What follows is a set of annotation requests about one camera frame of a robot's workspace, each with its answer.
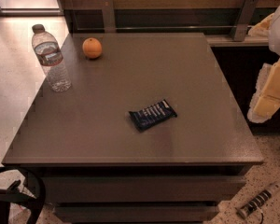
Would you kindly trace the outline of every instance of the floor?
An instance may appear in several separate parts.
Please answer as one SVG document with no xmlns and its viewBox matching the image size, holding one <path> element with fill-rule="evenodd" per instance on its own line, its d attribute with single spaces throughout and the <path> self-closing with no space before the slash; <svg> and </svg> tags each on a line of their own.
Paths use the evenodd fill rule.
<svg viewBox="0 0 280 224">
<path fill-rule="evenodd" d="M 68 31 L 63 17 L 0 18 L 0 163 L 16 131 L 39 89 L 44 75 L 31 48 L 31 27 L 42 23 L 55 35 L 60 46 Z M 247 184 L 231 200 L 222 202 L 220 213 L 204 224 L 260 223 L 260 211 L 246 221 L 236 215 L 239 208 L 265 187 L 280 181 L 280 134 L 255 135 L 265 158 L 261 166 L 253 167 L 246 175 Z M 0 176 L 0 187 L 5 187 L 18 174 Z M 61 224 L 46 204 L 38 224 Z M 262 207 L 264 222 L 280 224 L 280 191 Z M 13 206 L 10 223 L 25 223 L 27 210 Z"/>
</svg>

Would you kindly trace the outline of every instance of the table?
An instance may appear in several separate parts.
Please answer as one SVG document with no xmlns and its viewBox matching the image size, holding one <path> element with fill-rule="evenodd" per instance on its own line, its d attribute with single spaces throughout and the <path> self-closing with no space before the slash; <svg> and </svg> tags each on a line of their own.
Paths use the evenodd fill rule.
<svg viewBox="0 0 280 224">
<path fill-rule="evenodd" d="M 3 160 L 42 177 L 62 221 L 204 221 L 262 164 L 203 34 L 74 34 L 62 52 L 72 87 L 44 82 Z M 128 112 L 162 99 L 178 117 L 138 132 Z"/>
</svg>

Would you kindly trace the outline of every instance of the gray tabletop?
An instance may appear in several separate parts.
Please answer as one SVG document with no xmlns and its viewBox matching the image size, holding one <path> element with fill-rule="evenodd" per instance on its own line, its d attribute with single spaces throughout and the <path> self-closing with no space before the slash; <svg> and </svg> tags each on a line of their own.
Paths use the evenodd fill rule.
<svg viewBox="0 0 280 224">
<path fill-rule="evenodd" d="M 87 37 L 103 55 L 88 60 Z M 69 35 L 72 87 L 43 85 L 5 164 L 221 164 L 263 158 L 203 34 Z M 128 111 L 166 99 L 178 117 L 138 132 Z"/>
</svg>

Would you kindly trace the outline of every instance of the plastic water bottle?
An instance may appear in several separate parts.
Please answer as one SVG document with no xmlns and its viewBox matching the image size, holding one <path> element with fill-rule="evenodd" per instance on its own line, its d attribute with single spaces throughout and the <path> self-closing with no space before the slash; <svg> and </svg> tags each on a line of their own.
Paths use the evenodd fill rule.
<svg viewBox="0 0 280 224">
<path fill-rule="evenodd" d="M 42 24 L 34 25 L 32 29 L 35 33 L 32 37 L 32 47 L 46 75 L 48 84 L 56 92 L 68 90 L 71 86 L 71 80 L 57 40 L 52 34 L 46 32 Z"/>
</svg>

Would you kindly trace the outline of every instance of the black packet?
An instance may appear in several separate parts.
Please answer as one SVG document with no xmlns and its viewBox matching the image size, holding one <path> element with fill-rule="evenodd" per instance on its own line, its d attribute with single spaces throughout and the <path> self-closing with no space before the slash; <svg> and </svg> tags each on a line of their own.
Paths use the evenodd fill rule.
<svg viewBox="0 0 280 224">
<path fill-rule="evenodd" d="M 177 117 L 176 112 L 166 100 L 162 100 L 139 111 L 129 111 L 129 114 L 139 131 L 147 130 L 171 117 Z"/>
</svg>

